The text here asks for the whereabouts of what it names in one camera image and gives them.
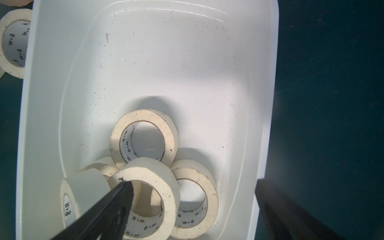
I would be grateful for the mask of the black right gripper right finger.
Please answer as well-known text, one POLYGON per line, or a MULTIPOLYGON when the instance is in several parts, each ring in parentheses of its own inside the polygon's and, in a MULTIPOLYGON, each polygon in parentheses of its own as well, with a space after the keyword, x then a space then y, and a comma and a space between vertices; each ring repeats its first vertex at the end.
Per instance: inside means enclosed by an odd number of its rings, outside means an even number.
POLYGON ((258 179, 255 195, 270 240, 343 240, 268 179, 258 179))

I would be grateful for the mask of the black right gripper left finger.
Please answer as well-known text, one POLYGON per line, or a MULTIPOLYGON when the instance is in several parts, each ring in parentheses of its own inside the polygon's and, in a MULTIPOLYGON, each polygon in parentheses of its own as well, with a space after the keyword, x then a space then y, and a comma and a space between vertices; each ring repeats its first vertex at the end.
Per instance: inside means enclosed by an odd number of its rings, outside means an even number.
POLYGON ((122 180, 54 240, 121 240, 134 198, 131 181, 122 180))

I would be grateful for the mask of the cream plastic storage box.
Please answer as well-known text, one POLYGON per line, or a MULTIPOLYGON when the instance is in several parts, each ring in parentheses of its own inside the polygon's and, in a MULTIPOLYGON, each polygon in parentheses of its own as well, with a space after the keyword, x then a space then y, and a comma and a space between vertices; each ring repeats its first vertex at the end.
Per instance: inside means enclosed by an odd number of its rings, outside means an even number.
POLYGON ((61 181, 110 153, 119 118, 169 115, 179 158, 214 175, 204 240, 252 240, 265 175, 277 1, 35 1, 19 128, 16 239, 63 229, 61 181))

